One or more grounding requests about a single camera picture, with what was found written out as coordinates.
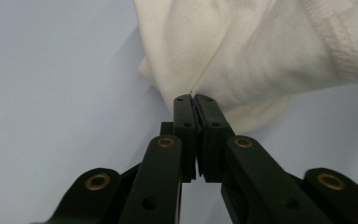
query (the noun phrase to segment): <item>garment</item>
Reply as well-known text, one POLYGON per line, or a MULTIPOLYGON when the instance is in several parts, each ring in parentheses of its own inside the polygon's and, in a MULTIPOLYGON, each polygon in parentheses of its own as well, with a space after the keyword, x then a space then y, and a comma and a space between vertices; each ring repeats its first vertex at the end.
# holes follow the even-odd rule
POLYGON ((172 111, 205 94, 236 133, 257 129, 289 96, 358 82, 358 0, 134 0, 140 71, 172 111))

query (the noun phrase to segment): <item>gray background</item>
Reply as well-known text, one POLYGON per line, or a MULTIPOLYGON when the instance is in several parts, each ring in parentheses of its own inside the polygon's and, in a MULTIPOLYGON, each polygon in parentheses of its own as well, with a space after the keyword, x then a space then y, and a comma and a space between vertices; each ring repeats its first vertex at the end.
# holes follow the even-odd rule
MULTIPOLYGON (((46 221, 86 171, 123 173, 172 120, 138 73, 126 1, 0 1, 0 224, 46 221)), ((289 173, 358 182, 358 84, 302 93, 256 138, 289 173)), ((184 184, 181 223, 230 223, 218 184, 184 184)))

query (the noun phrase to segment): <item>cream fabric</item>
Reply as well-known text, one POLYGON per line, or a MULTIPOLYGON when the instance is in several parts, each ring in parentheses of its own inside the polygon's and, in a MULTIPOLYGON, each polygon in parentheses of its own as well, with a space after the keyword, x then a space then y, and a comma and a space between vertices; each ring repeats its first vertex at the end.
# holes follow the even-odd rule
POLYGON ((279 116, 289 96, 358 81, 358 1, 134 0, 140 71, 168 108, 205 94, 236 133, 279 116))

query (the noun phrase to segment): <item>brass screw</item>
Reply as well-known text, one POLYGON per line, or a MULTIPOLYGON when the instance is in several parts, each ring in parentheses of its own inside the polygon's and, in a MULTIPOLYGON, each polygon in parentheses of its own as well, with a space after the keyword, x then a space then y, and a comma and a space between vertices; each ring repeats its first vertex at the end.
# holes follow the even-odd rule
POLYGON ((253 145, 253 143, 249 139, 244 137, 239 137, 235 139, 234 143, 239 147, 251 147, 253 145))
POLYGON ((106 173, 93 175, 86 180, 86 188, 89 190, 104 189, 109 184, 109 182, 110 182, 110 177, 106 173))
POLYGON ((318 175, 318 181, 323 184, 325 187, 334 190, 343 190, 345 189, 345 183, 340 178, 335 175, 330 175, 327 173, 321 173, 318 175))
POLYGON ((175 141, 171 138, 161 138, 157 141, 159 147, 172 147, 175 145, 175 141))

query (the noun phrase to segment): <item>white cloth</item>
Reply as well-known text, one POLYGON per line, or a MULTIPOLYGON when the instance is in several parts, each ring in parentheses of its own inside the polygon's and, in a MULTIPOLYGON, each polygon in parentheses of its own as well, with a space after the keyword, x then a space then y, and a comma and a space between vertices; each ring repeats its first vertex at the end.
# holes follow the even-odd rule
POLYGON ((297 92, 358 81, 358 0, 134 0, 140 70, 168 108, 213 97, 237 133, 279 116, 297 92))

